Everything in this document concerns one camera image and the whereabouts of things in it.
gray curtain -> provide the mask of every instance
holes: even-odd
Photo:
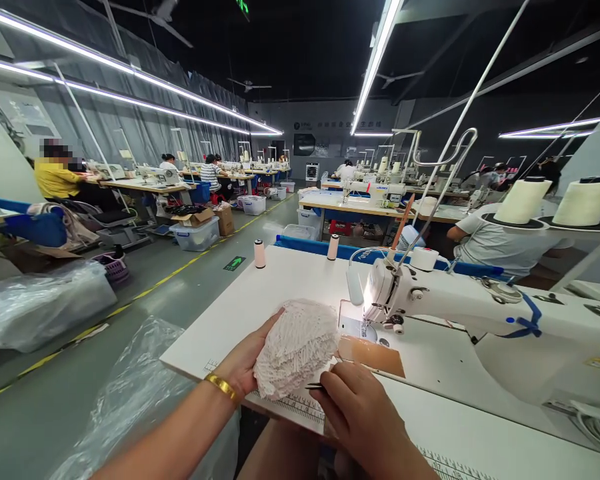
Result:
[[[107,18],[75,0],[0,0],[0,8],[74,38],[107,55],[118,56]],[[243,121],[139,81],[113,68],[32,39],[14,29],[0,27],[0,30],[17,61],[59,59],[60,69],[68,77],[85,83],[96,83],[124,95],[248,130]],[[120,34],[127,55],[137,57],[142,70],[247,114],[247,103],[244,99],[234,96],[232,92],[195,72],[185,72],[179,64],[169,61],[153,45],[134,34],[122,29]],[[74,146],[75,156],[99,161],[100,156],[95,144],[65,88],[59,85],[39,85],[35,90],[63,140]],[[211,151],[219,153],[224,159],[237,160],[237,142],[249,139],[242,134],[141,109],[86,92],[74,91],[74,94],[107,160],[125,167],[130,167],[131,163],[120,156],[119,147],[116,146],[117,138],[114,140],[114,130],[120,128],[124,130],[136,160],[140,164],[146,162],[149,165],[158,165],[162,153],[175,155],[177,144],[171,130],[173,128],[181,129],[185,150],[191,161],[202,161],[203,154],[209,152],[208,144],[201,144],[202,141],[210,141]]]

green floor sign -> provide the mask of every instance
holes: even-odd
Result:
[[[242,265],[246,259],[246,257],[235,257],[227,264],[226,267],[223,268],[223,270],[235,271],[236,268]]]

striped shirt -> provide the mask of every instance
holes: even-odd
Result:
[[[205,163],[200,169],[200,180],[210,183],[209,190],[216,191],[220,188],[218,174],[220,174],[220,167],[212,163]]]

factory floor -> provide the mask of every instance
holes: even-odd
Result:
[[[60,352],[0,394],[0,479],[48,478],[83,434],[98,390],[142,322],[154,315],[188,327],[241,273],[240,268],[230,272],[223,270],[224,266],[236,256],[251,261],[253,241],[262,238],[265,244],[273,243],[276,233],[297,223],[297,208],[296,193],[284,202],[268,200],[267,209],[272,210],[259,217],[234,211],[235,228],[248,225],[202,255],[182,251],[171,239],[158,237],[153,244],[127,254],[132,278],[116,289],[118,302],[114,307],[36,352],[0,351],[2,387],[78,333],[131,302],[108,320],[106,330]],[[137,298],[196,257],[194,263]]]

gold bangle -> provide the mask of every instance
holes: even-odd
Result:
[[[222,378],[210,373],[205,377],[205,380],[211,382],[220,390],[222,390],[222,392],[226,393],[236,405],[239,404],[238,394],[235,392],[232,386],[230,386],[230,384],[228,384],[226,381],[222,380]]]

